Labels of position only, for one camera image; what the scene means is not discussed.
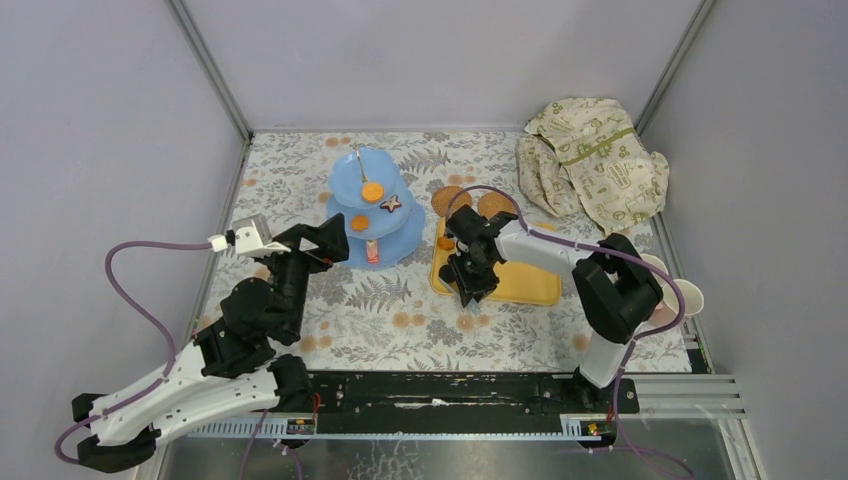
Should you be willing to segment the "orange flower cookie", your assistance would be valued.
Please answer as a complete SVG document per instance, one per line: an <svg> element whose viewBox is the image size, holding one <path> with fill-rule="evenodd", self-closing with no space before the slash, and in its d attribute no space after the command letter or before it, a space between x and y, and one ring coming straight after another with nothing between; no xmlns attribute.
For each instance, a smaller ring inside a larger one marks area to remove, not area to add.
<svg viewBox="0 0 848 480"><path fill-rule="evenodd" d="M364 232L370 226L370 220L365 215L356 215L350 221L350 228L354 232Z"/></svg>

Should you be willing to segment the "pink cake slice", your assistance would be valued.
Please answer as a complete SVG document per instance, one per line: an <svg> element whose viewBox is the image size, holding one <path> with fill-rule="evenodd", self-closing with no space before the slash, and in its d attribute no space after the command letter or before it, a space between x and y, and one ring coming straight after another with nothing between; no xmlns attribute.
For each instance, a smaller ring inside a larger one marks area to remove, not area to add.
<svg viewBox="0 0 848 480"><path fill-rule="evenodd" d="M368 265L377 265L380 263L379 244L376 239L365 242L365 256Z"/></svg>

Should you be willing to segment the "yellow serving tray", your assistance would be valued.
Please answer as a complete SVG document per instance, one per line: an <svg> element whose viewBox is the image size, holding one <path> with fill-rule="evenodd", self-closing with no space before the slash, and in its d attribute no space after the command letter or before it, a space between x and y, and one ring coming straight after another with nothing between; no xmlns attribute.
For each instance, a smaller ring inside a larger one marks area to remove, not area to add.
<svg viewBox="0 0 848 480"><path fill-rule="evenodd" d="M438 294L458 296L450 289L452 285L445 284L439 278L439 271L447 265L449 254L455 252L442 249L439 243L433 248L430 284ZM485 301L553 306L562 297L561 278L532 265L520 262L496 263L494 273L499 283Z"/></svg>

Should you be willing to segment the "blue three-tier cake stand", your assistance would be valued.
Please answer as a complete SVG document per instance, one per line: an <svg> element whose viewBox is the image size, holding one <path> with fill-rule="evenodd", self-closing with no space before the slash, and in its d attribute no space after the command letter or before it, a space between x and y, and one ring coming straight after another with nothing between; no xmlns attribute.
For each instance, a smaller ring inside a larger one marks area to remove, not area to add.
<svg viewBox="0 0 848 480"><path fill-rule="evenodd" d="M361 197L365 182L378 182L385 190L381 201L369 204ZM339 158L328 178L331 193L326 204L329 217L342 213L350 253L345 264L351 268L379 270L397 265L410 256L421 244L426 223L424 208L415 199L399 165L383 149L355 146L352 152ZM380 204L397 194L403 206L389 214ZM370 220L364 232L354 232L350 221L356 215ZM365 242L376 239L379 244L380 263L368 265Z"/></svg>

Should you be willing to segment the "orange waffle cookie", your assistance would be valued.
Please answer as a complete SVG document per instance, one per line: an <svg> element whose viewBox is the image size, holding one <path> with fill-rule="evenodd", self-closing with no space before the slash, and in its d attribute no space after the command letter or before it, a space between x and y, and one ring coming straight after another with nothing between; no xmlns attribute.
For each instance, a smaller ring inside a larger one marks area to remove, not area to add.
<svg viewBox="0 0 848 480"><path fill-rule="evenodd" d="M378 182L365 182L360 193L365 202L373 204L382 200L385 190Z"/></svg>

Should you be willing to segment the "woven rattan coaster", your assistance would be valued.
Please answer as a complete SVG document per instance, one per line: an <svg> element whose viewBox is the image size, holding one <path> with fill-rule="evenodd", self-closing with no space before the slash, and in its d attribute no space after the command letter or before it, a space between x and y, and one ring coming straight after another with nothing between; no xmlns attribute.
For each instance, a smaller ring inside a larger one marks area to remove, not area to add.
<svg viewBox="0 0 848 480"><path fill-rule="evenodd" d="M517 217L517 210L513 202L504 194L489 191L477 202L478 213L486 219L493 219L500 214Z"/></svg>
<svg viewBox="0 0 848 480"><path fill-rule="evenodd" d="M431 206L436 215L445 217L450 205L453 206L452 211L455 211L462 206L472 206L473 200L468 192L455 185L445 186L433 193Z"/></svg>

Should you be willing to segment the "star shaped cookie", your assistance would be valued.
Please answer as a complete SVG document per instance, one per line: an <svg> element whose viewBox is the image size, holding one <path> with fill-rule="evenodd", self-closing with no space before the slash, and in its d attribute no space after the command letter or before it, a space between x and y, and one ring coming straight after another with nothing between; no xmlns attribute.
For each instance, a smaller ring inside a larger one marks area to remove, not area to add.
<svg viewBox="0 0 848 480"><path fill-rule="evenodd" d="M399 196L397 194L390 196L388 199L386 199L380 204L380 208L382 210L385 210L389 214L394 213L402 206L403 203L400 201Z"/></svg>

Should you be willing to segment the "light blue tongs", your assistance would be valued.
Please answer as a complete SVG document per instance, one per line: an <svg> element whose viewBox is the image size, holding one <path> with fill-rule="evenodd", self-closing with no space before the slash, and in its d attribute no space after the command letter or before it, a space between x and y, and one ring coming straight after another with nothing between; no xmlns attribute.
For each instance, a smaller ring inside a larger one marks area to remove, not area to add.
<svg viewBox="0 0 848 480"><path fill-rule="evenodd" d="M466 305L466 309L474 315L479 315L481 312L480 304L474 299L471 299L469 301L469 303Z"/></svg>

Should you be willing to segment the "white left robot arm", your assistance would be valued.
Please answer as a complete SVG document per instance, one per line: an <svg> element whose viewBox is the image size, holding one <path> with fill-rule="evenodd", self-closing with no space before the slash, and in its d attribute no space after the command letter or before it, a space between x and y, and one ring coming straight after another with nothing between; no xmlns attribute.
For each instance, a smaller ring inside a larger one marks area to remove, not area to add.
<svg viewBox="0 0 848 480"><path fill-rule="evenodd" d="M262 215L232 224L200 244L232 251L265 266L268 279L237 283L220 317L185 346L167 339L165 364L109 394L72 402L73 427L88 435L72 462L117 473L201 426L251 411L315 414L318 393L302 358L279 353L301 338L310 278L349 257L342 214L322 224L297 224L272 234Z"/></svg>

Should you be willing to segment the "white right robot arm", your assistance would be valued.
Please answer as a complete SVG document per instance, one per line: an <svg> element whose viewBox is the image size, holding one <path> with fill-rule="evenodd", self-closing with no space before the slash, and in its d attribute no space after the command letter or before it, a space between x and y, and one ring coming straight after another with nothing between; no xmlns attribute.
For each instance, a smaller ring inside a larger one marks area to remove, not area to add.
<svg viewBox="0 0 848 480"><path fill-rule="evenodd" d="M480 303L496 290L498 264L522 263L571 279L593 331L575 371L581 378L573 386L573 396L589 412L607 405L636 330L664 297L649 263L633 244L620 234L597 244L581 244L530 226L516 214L500 212L485 218L469 206L446 219L444 233L455 241L456 250L439 278L464 307Z"/></svg>

